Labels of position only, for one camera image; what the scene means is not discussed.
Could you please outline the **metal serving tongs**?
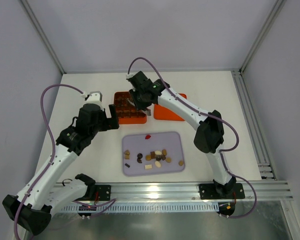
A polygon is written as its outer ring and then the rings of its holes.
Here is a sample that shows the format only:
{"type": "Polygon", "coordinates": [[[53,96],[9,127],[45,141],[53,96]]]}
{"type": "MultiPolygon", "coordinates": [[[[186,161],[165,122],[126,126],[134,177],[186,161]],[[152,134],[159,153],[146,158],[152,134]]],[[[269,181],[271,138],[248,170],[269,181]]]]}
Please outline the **metal serving tongs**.
{"type": "Polygon", "coordinates": [[[129,98],[126,98],[125,99],[130,105],[132,105],[137,111],[147,115],[147,116],[151,116],[152,113],[151,113],[151,110],[149,108],[146,108],[146,109],[137,109],[136,105],[134,102],[132,102],[129,98]]]}

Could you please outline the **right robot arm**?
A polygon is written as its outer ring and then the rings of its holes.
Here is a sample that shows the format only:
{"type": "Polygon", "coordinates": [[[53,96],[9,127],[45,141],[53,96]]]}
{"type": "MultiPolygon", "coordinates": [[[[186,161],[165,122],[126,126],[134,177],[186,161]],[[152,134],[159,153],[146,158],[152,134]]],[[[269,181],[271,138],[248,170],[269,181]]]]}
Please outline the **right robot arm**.
{"type": "Polygon", "coordinates": [[[161,79],[151,81],[139,71],[126,75],[132,85],[129,91],[138,110],[146,110],[151,105],[160,105],[185,120],[195,130],[193,143],[206,154],[213,172],[213,184],[222,198],[234,191],[236,177],[230,173],[226,158],[222,154],[224,143],[224,121],[214,110],[208,112],[189,102],[161,79]]]}

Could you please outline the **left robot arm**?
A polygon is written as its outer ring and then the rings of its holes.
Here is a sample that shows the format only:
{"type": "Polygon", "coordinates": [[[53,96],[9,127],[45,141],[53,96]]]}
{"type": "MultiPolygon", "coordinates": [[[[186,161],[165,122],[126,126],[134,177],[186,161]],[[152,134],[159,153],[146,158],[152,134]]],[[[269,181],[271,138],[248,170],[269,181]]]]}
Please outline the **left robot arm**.
{"type": "Polygon", "coordinates": [[[119,119],[115,105],[109,105],[111,117],[97,104],[86,103],[71,125],[60,132],[52,145],[52,153],[39,172],[16,195],[8,194],[2,201],[14,231],[23,227],[34,236],[42,233],[52,217],[67,204],[78,200],[90,200],[96,195],[96,182],[80,173],[67,186],[52,193],[51,190],[64,171],[87,148],[99,132],[116,130],[119,119]]]}

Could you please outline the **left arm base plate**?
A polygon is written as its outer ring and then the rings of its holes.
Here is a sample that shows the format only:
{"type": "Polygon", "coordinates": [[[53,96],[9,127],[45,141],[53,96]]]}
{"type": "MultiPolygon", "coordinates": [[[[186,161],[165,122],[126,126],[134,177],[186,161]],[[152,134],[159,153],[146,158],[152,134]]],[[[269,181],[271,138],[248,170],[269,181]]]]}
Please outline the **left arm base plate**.
{"type": "Polygon", "coordinates": [[[88,192],[88,199],[90,201],[109,201],[111,199],[111,185],[95,184],[88,192]]]}

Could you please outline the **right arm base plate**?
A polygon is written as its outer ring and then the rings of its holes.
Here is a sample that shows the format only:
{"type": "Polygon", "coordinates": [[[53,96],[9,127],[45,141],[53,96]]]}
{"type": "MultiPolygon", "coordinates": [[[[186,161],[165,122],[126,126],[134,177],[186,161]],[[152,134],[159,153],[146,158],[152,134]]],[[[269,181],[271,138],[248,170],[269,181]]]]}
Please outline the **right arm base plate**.
{"type": "Polygon", "coordinates": [[[245,199],[245,191],[241,183],[236,183],[227,194],[219,194],[213,183],[202,183],[198,185],[198,192],[201,200],[221,200],[221,199],[245,199]]]}

